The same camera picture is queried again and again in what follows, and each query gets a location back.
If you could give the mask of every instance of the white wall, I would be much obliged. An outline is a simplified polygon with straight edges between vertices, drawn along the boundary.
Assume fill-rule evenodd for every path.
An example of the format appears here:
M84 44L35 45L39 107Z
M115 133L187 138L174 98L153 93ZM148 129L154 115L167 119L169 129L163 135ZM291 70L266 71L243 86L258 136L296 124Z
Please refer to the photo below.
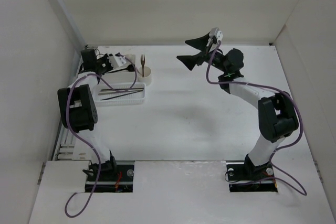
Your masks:
M27 223L74 47L48 0L0 0L0 223Z
M273 42L298 0L64 0L89 44L175 44L212 27L226 42Z
M300 0L276 40L336 216L336 0Z

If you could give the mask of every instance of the white plastic basket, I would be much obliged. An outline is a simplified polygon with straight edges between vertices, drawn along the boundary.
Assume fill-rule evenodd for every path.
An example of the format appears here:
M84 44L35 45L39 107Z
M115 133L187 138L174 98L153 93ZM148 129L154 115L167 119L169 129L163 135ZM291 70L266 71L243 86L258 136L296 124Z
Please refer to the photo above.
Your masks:
M115 89L128 89L132 85L132 83L133 82L109 83L109 85L111 85ZM133 105L133 104L143 103L144 100L145 100L146 84L142 83L142 82L136 82L132 88L133 89L137 89L137 88L143 89L143 91L138 92L138 93L134 93L134 94L128 94L128 95L124 95L124 94L127 94L127 93L124 93L124 92L123 93L114 92L114 93L99 95L99 93L101 92L102 89L108 89L108 87L104 83L101 83L93 89L93 95L92 96L93 96L94 103L97 107L116 106L116 105ZM111 97L116 97L116 98L101 101L101 99L111 98Z

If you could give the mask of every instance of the fork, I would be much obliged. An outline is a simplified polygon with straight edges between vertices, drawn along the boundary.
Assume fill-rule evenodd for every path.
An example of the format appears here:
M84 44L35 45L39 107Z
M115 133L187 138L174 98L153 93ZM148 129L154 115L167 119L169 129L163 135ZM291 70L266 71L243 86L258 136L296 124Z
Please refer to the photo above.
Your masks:
M145 55L140 56L140 63L142 66L142 77L145 77L144 67L145 67Z

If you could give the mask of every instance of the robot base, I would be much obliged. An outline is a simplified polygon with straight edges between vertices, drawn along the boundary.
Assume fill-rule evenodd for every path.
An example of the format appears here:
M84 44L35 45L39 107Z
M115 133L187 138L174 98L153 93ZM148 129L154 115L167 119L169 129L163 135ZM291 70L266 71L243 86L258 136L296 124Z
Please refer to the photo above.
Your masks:
M256 181L262 178L267 178L270 175L267 170L272 169L272 166L268 164L263 168L249 173L244 161L226 161L227 178L230 192L247 192L247 191L275 191L277 192L277 184L274 180L264 180L262 182L240 185L249 181Z

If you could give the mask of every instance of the screw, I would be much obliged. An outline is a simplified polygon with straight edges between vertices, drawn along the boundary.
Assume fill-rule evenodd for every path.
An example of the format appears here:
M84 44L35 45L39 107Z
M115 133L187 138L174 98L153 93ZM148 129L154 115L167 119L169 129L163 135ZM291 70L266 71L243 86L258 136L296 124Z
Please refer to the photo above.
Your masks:
M134 176L134 171L132 169L127 170L127 176L133 177Z
M235 175L235 174L234 174L234 171L235 171L235 170L233 170L233 168L229 168L229 169L227 170L227 174L228 174L229 176L233 176L233 175Z
M267 169L266 169L266 172L267 172L267 174L270 175L270 176L272 176L272 175L274 174L274 171L273 171L272 168L267 168Z

